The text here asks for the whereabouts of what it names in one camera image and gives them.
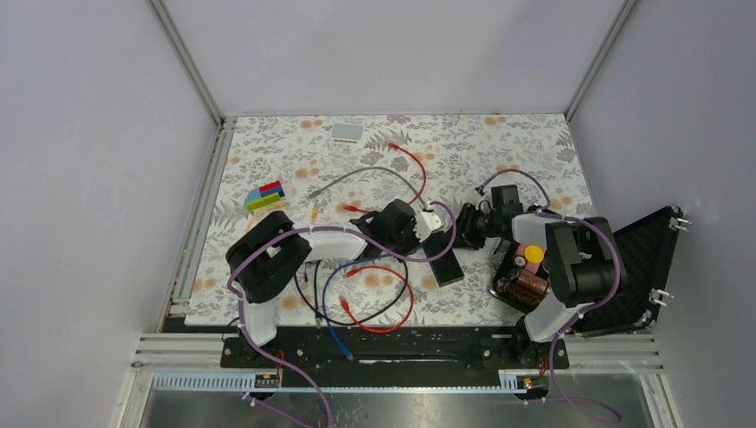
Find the black network switch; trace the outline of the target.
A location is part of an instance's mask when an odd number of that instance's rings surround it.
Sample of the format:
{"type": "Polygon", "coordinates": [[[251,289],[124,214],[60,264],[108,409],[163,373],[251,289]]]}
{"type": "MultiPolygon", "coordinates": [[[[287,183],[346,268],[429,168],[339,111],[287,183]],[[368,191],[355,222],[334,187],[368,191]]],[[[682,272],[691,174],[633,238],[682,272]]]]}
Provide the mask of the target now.
{"type": "MultiPolygon", "coordinates": [[[[434,258],[447,248],[448,242],[449,233],[434,233],[422,245],[423,252],[427,258],[434,258]]],[[[446,251],[441,257],[432,261],[430,266],[439,287],[455,284],[464,279],[464,271],[452,250],[446,251]]]]}

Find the floral table mat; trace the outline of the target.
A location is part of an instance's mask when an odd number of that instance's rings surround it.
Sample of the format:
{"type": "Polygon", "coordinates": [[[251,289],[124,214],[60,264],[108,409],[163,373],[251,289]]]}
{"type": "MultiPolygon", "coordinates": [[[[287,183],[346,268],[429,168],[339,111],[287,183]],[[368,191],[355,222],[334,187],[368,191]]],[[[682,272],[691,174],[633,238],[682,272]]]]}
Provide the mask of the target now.
{"type": "MultiPolygon", "coordinates": [[[[524,205],[550,201],[553,210],[591,217],[596,209],[566,120],[556,114],[357,116],[365,127],[358,143],[333,141],[334,123],[349,117],[240,118],[226,145],[223,173],[201,256],[195,265],[185,323],[224,325],[237,314],[227,289],[226,252],[260,222],[269,208],[250,212],[254,187],[280,181],[277,208],[299,226],[342,226],[364,210],[396,199],[420,208],[440,201],[452,210],[484,206],[479,185],[514,184],[524,205]]],[[[491,297],[496,270],[494,240],[479,251],[456,252],[461,282],[439,287],[421,253],[408,265],[413,295],[400,293],[402,268],[384,259],[377,269],[348,277],[335,260],[300,271],[276,298],[282,325],[313,325],[314,307],[346,322],[353,313],[372,325],[511,325],[519,313],[491,297]]]]}

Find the white small switch box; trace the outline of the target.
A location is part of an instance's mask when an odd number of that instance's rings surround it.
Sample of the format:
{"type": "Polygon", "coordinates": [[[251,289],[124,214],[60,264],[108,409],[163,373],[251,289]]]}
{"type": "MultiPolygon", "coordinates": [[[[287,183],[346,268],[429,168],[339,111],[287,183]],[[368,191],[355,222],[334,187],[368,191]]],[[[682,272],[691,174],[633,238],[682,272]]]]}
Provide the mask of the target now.
{"type": "Polygon", "coordinates": [[[364,132],[365,127],[361,124],[337,122],[332,126],[330,138],[338,142],[358,143],[364,132]]]}

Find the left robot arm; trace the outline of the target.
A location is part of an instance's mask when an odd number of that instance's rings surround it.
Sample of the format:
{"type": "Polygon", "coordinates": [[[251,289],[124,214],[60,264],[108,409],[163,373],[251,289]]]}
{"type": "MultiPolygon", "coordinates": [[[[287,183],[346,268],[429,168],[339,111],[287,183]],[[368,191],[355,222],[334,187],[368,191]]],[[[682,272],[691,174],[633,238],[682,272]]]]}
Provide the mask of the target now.
{"type": "Polygon", "coordinates": [[[297,227],[283,211],[266,215],[226,252],[227,288],[236,296],[245,341],[242,354],[266,366],[276,354],[275,299],[300,267],[323,259],[359,260],[415,252],[429,230],[422,214],[395,200],[383,210],[352,219],[347,226],[297,227]]]}

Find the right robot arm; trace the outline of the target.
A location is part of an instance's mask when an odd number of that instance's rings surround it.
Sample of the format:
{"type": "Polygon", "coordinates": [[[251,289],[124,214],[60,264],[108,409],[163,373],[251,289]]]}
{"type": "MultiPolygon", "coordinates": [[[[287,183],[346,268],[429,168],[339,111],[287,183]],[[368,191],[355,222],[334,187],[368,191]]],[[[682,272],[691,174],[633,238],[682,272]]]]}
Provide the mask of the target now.
{"type": "Polygon", "coordinates": [[[516,185],[493,188],[486,203],[463,205],[455,246],[479,250],[499,240],[489,292],[523,313],[511,353],[520,366],[533,367],[546,356],[546,342],[613,297],[623,265],[605,218],[525,208],[516,185]]]}

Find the colourful toy brick stack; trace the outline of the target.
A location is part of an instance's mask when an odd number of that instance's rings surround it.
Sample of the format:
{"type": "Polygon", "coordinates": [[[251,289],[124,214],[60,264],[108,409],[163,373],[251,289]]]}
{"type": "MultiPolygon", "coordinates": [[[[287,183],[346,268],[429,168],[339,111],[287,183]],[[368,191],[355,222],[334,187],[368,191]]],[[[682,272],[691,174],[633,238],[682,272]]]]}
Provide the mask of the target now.
{"type": "Polygon", "coordinates": [[[282,184],[280,181],[276,180],[263,186],[254,187],[250,190],[244,200],[244,207],[248,211],[253,212],[279,202],[284,197],[285,192],[282,184]]]}

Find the black case with chips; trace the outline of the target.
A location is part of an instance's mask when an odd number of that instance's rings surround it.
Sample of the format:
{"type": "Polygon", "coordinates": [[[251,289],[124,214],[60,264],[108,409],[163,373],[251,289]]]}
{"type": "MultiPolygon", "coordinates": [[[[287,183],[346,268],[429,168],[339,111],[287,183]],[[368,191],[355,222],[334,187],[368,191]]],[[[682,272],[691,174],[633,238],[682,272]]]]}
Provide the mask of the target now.
{"type": "MultiPolygon", "coordinates": [[[[584,337],[644,330],[657,320],[660,307],[672,296],[664,291],[678,232],[685,228],[676,205],[659,209],[613,233],[623,273],[614,297],[576,322],[573,331],[584,337]]],[[[528,259],[527,244],[511,243],[489,292],[525,314],[550,292],[551,267],[547,251],[528,259]]]]}

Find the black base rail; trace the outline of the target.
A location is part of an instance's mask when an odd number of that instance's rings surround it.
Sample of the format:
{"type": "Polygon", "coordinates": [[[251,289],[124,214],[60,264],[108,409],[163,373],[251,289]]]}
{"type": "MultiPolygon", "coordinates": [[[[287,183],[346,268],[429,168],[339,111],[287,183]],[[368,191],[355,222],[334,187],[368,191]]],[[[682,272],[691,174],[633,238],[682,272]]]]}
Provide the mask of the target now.
{"type": "Polygon", "coordinates": [[[264,351],[300,367],[323,388],[497,387],[499,371],[537,374],[547,345],[520,356],[511,327],[281,326],[264,351]]]}

